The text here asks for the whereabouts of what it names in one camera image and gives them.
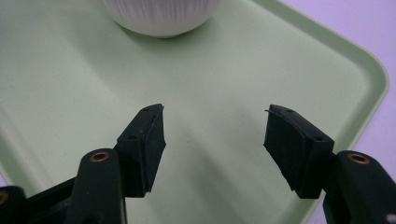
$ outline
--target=green tray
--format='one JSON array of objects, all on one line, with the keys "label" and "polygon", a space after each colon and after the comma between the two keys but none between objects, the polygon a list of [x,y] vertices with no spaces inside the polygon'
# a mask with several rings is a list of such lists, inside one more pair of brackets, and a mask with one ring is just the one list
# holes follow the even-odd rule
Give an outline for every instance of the green tray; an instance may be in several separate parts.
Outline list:
[{"label": "green tray", "polygon": [[167,147],[134,224],[298,223],[316,201],[290,191],[265,148],[269,104],[298,111],[351,149],[388,89],[367,51],[273,0],[224,0],[174,39],[136,35],[99,5],[2,0],[0,171],[27,195],[113,147],[162,103]]}]

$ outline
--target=tray surface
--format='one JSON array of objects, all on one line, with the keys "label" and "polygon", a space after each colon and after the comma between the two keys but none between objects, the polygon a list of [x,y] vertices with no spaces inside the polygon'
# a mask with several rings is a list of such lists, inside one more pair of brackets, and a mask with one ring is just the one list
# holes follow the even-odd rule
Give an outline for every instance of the tray surface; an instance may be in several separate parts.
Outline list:
[{"label": "tray surface", "polygon": [[162,103],[167,147],[131,223],[296,223],[262,146],[269,104],[293,108],[350,149],[388,88],[369,53],[277,1],[226,0],[174,39],[120,28],[90,1],[3,0],[0,171],[28,195],[113,147],[137,111]]}]

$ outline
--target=white vase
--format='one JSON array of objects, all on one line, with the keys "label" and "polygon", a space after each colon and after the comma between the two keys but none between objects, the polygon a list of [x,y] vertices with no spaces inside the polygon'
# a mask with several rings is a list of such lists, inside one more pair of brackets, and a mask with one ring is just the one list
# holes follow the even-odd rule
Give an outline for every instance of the white vase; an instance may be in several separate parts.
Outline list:
[{"label": "white vase", "polygon": [[108,15],[142,35],[171,37],[209,19],[220,0],[101,0]]}]

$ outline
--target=white ceramic pot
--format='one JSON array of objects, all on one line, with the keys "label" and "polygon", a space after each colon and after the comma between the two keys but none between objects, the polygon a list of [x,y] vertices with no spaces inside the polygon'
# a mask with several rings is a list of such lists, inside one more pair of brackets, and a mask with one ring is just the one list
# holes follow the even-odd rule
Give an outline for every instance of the white ceramic pot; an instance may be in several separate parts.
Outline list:
[{"label": "white ceramic pot", "polygon": [[220,0],[101,0],[108,15],[142,35],[171,37],[209,19]]}]

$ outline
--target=purple surface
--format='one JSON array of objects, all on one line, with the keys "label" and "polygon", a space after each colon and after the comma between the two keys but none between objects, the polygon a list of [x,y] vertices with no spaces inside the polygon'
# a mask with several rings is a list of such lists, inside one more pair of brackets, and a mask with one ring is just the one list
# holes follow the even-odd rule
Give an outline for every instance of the purple surface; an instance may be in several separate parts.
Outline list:
[{"label": "purple surface", "polygon": [[[368,49],[385,66],[390,88],[354,150],[376,158],[396,180],[396,1],[284,0],[340,35]],[[320,206],[310,224],[325,223]]]}]

